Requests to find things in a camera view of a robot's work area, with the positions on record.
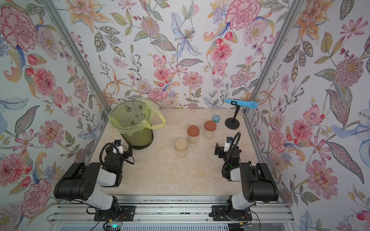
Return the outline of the clear jar with rice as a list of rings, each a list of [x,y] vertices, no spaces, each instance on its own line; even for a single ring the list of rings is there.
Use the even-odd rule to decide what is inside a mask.
[[[177,157],[185,157],[188,154],[188,142],[186,139],[179,138],[174,143],[175,154]]]

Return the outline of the beige jar lid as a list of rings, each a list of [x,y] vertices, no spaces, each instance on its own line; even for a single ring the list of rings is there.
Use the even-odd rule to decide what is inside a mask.
[[[184,138],[179,138],[175,141],[174,147],[177,151],[184,151],[188,148],[188,142]]]

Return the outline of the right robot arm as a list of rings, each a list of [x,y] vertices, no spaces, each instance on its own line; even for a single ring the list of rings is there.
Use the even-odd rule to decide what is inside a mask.
[[[227,137],[224,147],[218,144],[215,155],[224,161],[222,177],[229,182],[241,183],[242,191],[231,195],[224,206],[212,206],[209,214],[213,221],[252,221],[251,207],[257,202],[278,200],[277,185],[266,163],[241,162],[239,141],[241,133]]]

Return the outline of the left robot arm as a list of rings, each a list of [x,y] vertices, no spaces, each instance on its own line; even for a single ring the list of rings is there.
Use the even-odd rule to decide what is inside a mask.
[[[106,143],[99,154],[99,162],[90,164],[74,163],[56,184],[54,196],[57,199],[80,202],[93,208],[94,221],[114,222],[133,221],[135,206],[121,206],[115,196],[102,192],[101,188],[117,188],[123,178],[123,164],[133,156],[129,144],[125,147],[121,140]]]

